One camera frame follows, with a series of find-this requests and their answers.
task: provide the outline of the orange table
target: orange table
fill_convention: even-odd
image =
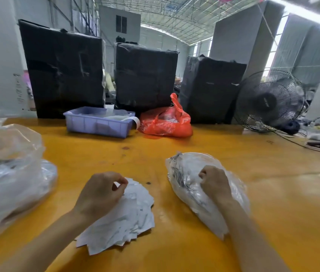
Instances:
[[[72,242],[49,271],[239,271],[230,239],[213,235],[167,180],[165,159],[195,151],[213,155],[247,184],[253,218],[292,271],[320,271],[320,153],[274,134],[242,135],[237,126],[194,126],[189,139],[132,130],[122,140],[67,133],[62,120],[9,122],[42,134],[44,158],[57,165],[59,178],[48,199],[0,235],[0,262],[70,210],[93,173],[113,170],[153,195],[156,227],[95,256]]]

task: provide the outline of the black plastic wrapping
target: black plastic wrapping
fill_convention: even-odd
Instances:
[[[192,123],[230,124],[246,64],[188,57],[179,102]]]
[[[105,43],[99,37],[19,20],[38,118],[105,104]]]
[[[141,112],[171,104],[178,52],[115,44],[116,109]]]

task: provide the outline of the fan grille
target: fan grille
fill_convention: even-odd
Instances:
[[[289,73],[270,70],[244,79],[236,102],[234,117],[253,131],[271,132],[299,116],[305,101],[304,91],[296,88],[301,83]]]

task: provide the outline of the red plastic bag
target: red plastic bag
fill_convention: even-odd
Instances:
[[[163,107],[144,112],[140,116],[139,131],[158,136],[188,137],[193,134],[190,115],[183,111],[176,94],[171,94],[174,107]]]

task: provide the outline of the ceiling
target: ceiling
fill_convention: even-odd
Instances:
[[[215,23],[258,0],[95,0],[99,5],[141,14],[141,23],[187,44],[213,36]]]

